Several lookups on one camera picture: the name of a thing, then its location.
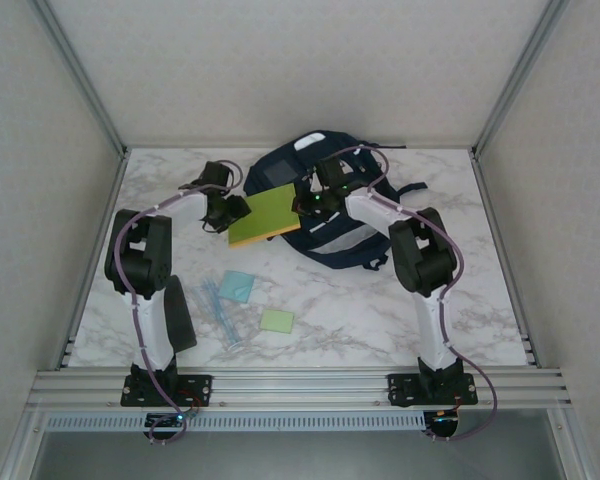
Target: navy backpack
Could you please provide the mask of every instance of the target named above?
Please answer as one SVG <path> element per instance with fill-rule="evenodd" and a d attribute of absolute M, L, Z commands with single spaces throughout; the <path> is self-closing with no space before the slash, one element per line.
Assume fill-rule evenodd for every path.
<path fill-rule="evenodd" d="M 254 195 L 288 183 L 296 184 L 296 188 L 310 187 L 312 173 L 319 160 L 338 150 L 356 145 L 406 148 L 381 147 L 357 140 L 346 133 L 315 130 L 258 160 L 249 169 L 244 191 L 247 195 Z M 347 175 L 352 181 L 359 180 L 368 185 L 382 174 L 376 159 L 368 150 L 346 152 L 340 155 L 340 159 L 350 167 Z M 375 187 L 378 193 L 396 202 L 400 201 L 402 194 L 423 188 L 427 188 L 425 183 L 411 183 L 395 190 L 387 179 L 383 179 Z M 388 260 L 386 252 L 390 241 L 379 232 L 344 250 L 331 253 L 315 251 L 364 225 L 346 214 L 335 214 L 326 222 L 301 216 L 300 225 L 300 230 L 285 233 L 282 237 L 298 252 L 327 267 L 340 269 L 362 265 L 365 269 L 377 271 Z"/>

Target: marble surface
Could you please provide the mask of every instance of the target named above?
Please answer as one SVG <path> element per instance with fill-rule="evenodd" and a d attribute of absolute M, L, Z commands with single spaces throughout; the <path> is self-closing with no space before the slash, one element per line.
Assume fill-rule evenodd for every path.
<path fill-rule="evenodd" d="M 178 186 L 196 178 L 207 160 L 231 159 L 246 173 L 267 151 L 134 150 L 116 210 L 146 208 L 167 198 Z M 450 297 L 456 348 L 482 365 L 526 364 L 467 152 L 388 150 L 387 155 L 394 187 L 414 181 L 429 184 L 428 191 L 407 194 L 402 203 L 413 209 L 437 208 L 465 255 L 466 273 Z M 192 288 L 204 277 L 220 280 L 225 270 L 256 276 L 248 304 L 225 304 L 243 339 L 232 350 L 225 348 L 219 327 L 199 313 L 192 295 Z M 196 347 L 178 354 L 179 365 L 416 364 L 419 335 L 415 309 L 411 294 L 395 278 L 391 260 L 380 272 L 361 267 L 330 270 L 300 255 L 282 238 L 230 250 L 226 233 L 204 233 L 200 224 L 193 224 L 173 240 L 173 273 L 185 287 L 198 335 Z M 292 333 L 260 330 L 265 308 L 293 312 Z M 69 366 L 128 366 L 134 345 L 130 312 L 105 279 L 101 256 Z"/>

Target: transparent plastic item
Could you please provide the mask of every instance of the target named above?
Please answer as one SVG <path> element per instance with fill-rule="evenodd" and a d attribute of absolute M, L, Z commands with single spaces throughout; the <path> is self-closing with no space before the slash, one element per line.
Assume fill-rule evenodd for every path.
<path fill-rule="evenodd" d="M 192 289 L 193 299 L 200 312 L 220 326 L 224 337 L 222 340 L 228 349 L 232 349 L 237 347 L 242 339 L 222 304 L 219 290 L 218 284 L 212 278 L 205 278 L 201 285 Z"/>

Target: wire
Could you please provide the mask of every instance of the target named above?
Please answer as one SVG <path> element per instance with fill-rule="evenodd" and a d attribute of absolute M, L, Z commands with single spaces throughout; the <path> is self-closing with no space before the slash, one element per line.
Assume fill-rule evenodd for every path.
<path fill-rule="evenodd" d="M 444 322 L 444 297 L 449 292 L 449 290 L 451 290 L 453 288 L 453 286 L 456 283 L 458 283 L 458 280 L 460 280 L 460 277 L 462 277 L 462 274 L 464 273 L 464 265 L 465 265 L 464 264 L 464 256 L 462 255 L 462 252 L 460 251 L 460 247 L 458 246 L 458 244 L 456 242 L 454 242 L 453 239 L 451 239 L 451 237 L 447 234 L 447 232 L 445 232 L 438 225 L 431 222 L 429 219 L 423 217 L 422 215 L 417 214 L 416 212 L 412 212 L 412 211 L 405 209 L 399 203 L 389 200 L 388 198 L 386 198 L 383 195 L 380 195 L 373 189 L 374 186 L 376 186 L 378 183 L 380 183 L 382 180 L 384 180 L 387 177 L 387 173 L 389 172 L 389 159 L 384 154 L 384 152 L 380 151 L 378 148 L 370 147 L 368 145 L 358 145 L 355 147 L 347 147 L 347 148 L 343 148 L 342 150 L 338 150 L 337 152 L 326 157 L 325 160 L 329 159 L 329 158 L 337 157 L 338 155 L 340 155 L 342 153 L 350 152 L 350 151 L 358 150 L 358 149 L 369 150 L 371 152 L 377 153 L 378 155 L 380 155 L 380 157 L 382 158 L 382 160 L 384 161 L 384 164 L 385 164 L 385 169 L 382 172 L 382 174 L 367 186 L 367 193 L 369 194 L 369 196 L 372 199 L 374 199 L 375 201 L 377 201 L 387 207 L 393 208 L 393 209 L 397 210 L 399 213 L 401 213 L 407 217 L 415 218 L 419 222 L 424 223 L 425 225 L 430 227 L 434 232 L 436 232 L 438 235 L 440 235 L 451 246 L 451 248 L 453 249 L 453 251 L 456 254 L 456 257 L 458 258 L 458 273 L 451 279 L 449 284 L 444 289 L 442 289 L 442 291 L 440 292 L 440 297 L 438 297 L 438 304 L 440 305 L 440 317 L 439 317 L 440 331 L 442 333 L 442 339 L 444 340 L 444 344 L 449 349 L 449 351 L 451 353 L 453 353 L 456 357 L 458 357 L 460 360 L 462 360 L 463 362 L 470 365 L 473 369 L 475 369 L 475 371 L 478 372 L 482 378 L 484 378 L 485 382 L 487 382 L 487 385 L 489 386 L 489 390 L 491 390 L 491 395 L 493 396 L 493 407 L 491 408 L 491 412 L 489 413 L 489 416 L 487 417 L 487 419 L 480 426 L 474 428 L 473 430 L 471 430 L 469 432 L 466 432 L 466 433 L 463 433 L 460 435 L 454 435 L 453 437 L 446 437 L 445 440 L 446 441 L 458 441 L 458 440 L 464 440 L 466 438 L 472 437 L 475 434 L 477 434 L 477 433 L 481 432 L 482 430 L 484 430 L 485 428 L 487 428 L 493 422 L 493 420 L 496 416 L 496 413 L 498 411 L 498 394 L 496 393 L 496 389 L 493 386 L 491 379 L 484 372 L 484 370 L 482 368 L 480 368 L 478 365 L 476 365 L 475 362 L 469 360 L 467 357 L 462 355 L 460 352 L 458 352 L 454 348 L 454 346 L 451 344 L 451 340 L 449 339 L 447 327 Z M 432 438 L 434 440 L 436 438 L 438 438 L 435 434 L 433 434 L 433 432 L 430 432 L 429 436 L 432 436 Z"/>
<path fill-rule="evenodd" d="M 140 348 L 140 354 L 142 356 L 142 361 L 144 362 L 145 369 L 147 370 L 147 374 L 149 375 L 149 378 L 151 379 L 151 383 L 155 387 L 156 391 L 165 400 L 165 402 L 167 402 L 167 404 L 169 406 L 173 407 L 173 409 L 175 410 L 175 413 L 163 415 L 162 417 L 158 418 L 155 422 L 153 422 L 153 424 L 151 425 L 151 428 L 149 429 L 149 442 L 151 444 L 153 444 L 154 441 L 156 440 L 154 437 L 154 430 L 158 425 L 160 425 L 162 422 L 164 422 L 168 418 L 172 418 L 174 416 L 180 416 L 180 415 L 184 416 L 184 412 L 173 401 L 173 399 L 171 397 L 169 397 L 167 392 L 164 391 L 164 389 L 162 388 L 162 386 L 156 379 L 155 373 L 153 371 L 153 367 L 149 360 L 149 356 L 147 355 L 147 346 L 144 343 L 142 329 L 140 328 L 140 318 L 138 316 L 138 295 L 137 295 L 135 289 L 133 288 L 133 286 L 131 285 L 131 283 L 129 282 L 129 279 L 125 275 L 124 269 L 122 268 L 122 262 L 120 260 L 120 253 L 121 253 L 121 249 L 122 249 L 122 239 L 125 237 L 125 235 L 129 231 L 129 229 L 134 224 L 136 224 L 141 218 L 146 217 L 147 215 L 151 215 L 152 213 L 155 213 L 158 210 L 161 210 L 163 208 L 169 207 L 175 203 L 178 203 L 180 200 L 182 200 L 185 197 L 188 197 L 189 195 L 193 195 L 194 193 L 202 192 L 202 191 L 205 191 L 208 189 L 225 190 L 228 188 L 229 190 L 232 190 L 232 189 L 236 188 L 238 185 L 240 185 L 240 183 L 242 182 L 242 179 L 244 178 L 244 174 L 243 174 L 240 166 L 238 166 L 238 164 L 236 164 L 235 162 L 232 162 L 231 160 L 220 160 L 219 162 L 231 165 L 238 171 L 240 176 L 239 176 L 239 179 L 237 182 L 234 182 L 229 187 L 226 187 L 226 186 L 223 187 L 220 185 L 202 185 L 199 187 L 194 187 L 191 190 L 180 191 L 177 195 L 167 198 L 166 200 L 162 201 L 158 205 L 155 205 L 151 208 L 148 208 L 146 210 L 143 210 L 142 212 L 137 213 L 127 223 L 125 223 L 124 226 L 120 229 L 120 232 L 118 233 L 118 236 L 116 237 L 116 241 L 115 241 L 114 248 L 113 248 L 113 260 L 115 262 L 116 271 L 118 272 L 118 275 L 120 276 L 120 280 L 122 281 L 122 284 L 125 286 L 125 288 L 131 294 L 131 315 L 133 317 L 133 326 L 134 326 L 134 329 L 136 332 L 136 336 L 138 337 L 138 346 Z M 161 441 L 162 445 L 166 445 L 167 443 L 171 443 L 171 442 L 177 440 L 184 434 L 184 432 L 186 432 L 186 430 L 187 430 L 187 422 L 182 422 L 182 430 L 180 430 L 178 433 L 176 433 L 173 437 L 162 440 Z"/>

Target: light blue plastic piece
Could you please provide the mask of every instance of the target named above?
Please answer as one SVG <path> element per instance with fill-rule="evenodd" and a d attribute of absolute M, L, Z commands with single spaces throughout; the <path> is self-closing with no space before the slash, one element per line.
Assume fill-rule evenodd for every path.
<path fill-rule="evenodd" d="M 247 303 L 253 288 L 253 275 L 227 270 L 220 285 L 219 295 L 234 302 Z"/>

